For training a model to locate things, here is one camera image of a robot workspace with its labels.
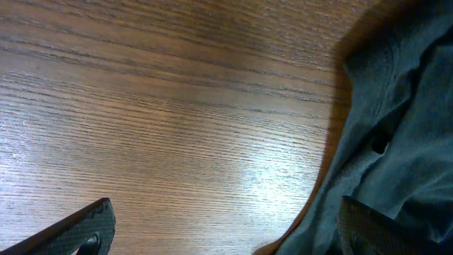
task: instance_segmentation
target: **cloth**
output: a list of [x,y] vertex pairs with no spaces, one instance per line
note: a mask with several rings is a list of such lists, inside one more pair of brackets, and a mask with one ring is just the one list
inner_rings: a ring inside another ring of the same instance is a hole
[[452,25],[453,1],[427,0],[346,62],[352,106],[336,155],[308,213],[277,255],[341,254],[336,215],[343,195],[448,247]]

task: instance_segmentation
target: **wooden table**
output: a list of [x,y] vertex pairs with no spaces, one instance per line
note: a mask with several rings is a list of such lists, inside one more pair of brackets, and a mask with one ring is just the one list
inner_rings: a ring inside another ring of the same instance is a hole
[[376,3],[0,1],[0,249],[102,197],[111,254],[278,239],[335,152]]

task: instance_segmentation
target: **dark green fabric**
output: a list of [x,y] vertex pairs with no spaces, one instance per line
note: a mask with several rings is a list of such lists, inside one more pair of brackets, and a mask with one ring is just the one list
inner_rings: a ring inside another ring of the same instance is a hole
[[453,235],[452,26],[453,1],[424,1],[348,60],[352,107],[343,136],[306,217],[277,255],[340,254],[335,221],[344,195],[448,243]]

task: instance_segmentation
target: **dark cloth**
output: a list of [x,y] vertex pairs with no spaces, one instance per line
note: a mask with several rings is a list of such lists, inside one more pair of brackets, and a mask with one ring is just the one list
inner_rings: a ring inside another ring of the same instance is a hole
[[308,213],[277,255],[341,254],[343,195],[447,244],[453,227],[453,1],[427,0],[345,65],[352,107]]

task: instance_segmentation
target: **brown wooden surface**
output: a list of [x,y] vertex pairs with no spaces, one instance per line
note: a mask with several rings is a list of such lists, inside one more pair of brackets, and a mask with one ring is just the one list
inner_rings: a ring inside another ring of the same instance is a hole
[[111,254],[278,239],[333,156],[360,36],[340,39],[375,3],[0,1],[0,249],[101,197]]

